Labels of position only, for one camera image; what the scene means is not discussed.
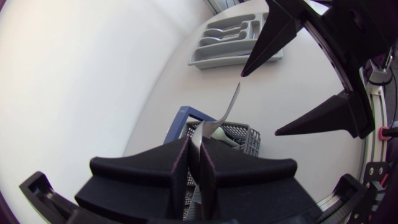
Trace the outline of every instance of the cutlery organizer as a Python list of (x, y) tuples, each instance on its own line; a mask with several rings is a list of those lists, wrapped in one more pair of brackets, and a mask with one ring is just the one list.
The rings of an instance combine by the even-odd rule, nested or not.
[[(259, 12), (207, 24), (188, 65), (204, 69), (246, 63), (267, 16)], [(282, 50), (268, 61), (281, 58)]]

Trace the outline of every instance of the dish rack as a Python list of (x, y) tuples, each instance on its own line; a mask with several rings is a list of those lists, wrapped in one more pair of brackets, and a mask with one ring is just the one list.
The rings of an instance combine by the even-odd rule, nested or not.
[[(199, 69), (246, 63), (268, 12), (230, 17), (206, 25), (188, 65)], [(268, 61), (282, 59), (282, 50)]]
[[(187, 122), (182, 132), (183, 136), (192, 137), (197, 126), (200, 122), (192, 121)], [(238, 147), (234, 149), (243, 153), (258, 157), (260, 148), (260, 133), (246, 124), (224, 122), (220, 128), (225, 132), (225, 135), (238, 143)], [(201, 218), (201, 200), (200, 192), (195, 187), (195, 183), (188, 170), (187, 177), (187, 191), (185, 193), (185, 208), (183, 219), (184, 220), (198, 220)]]

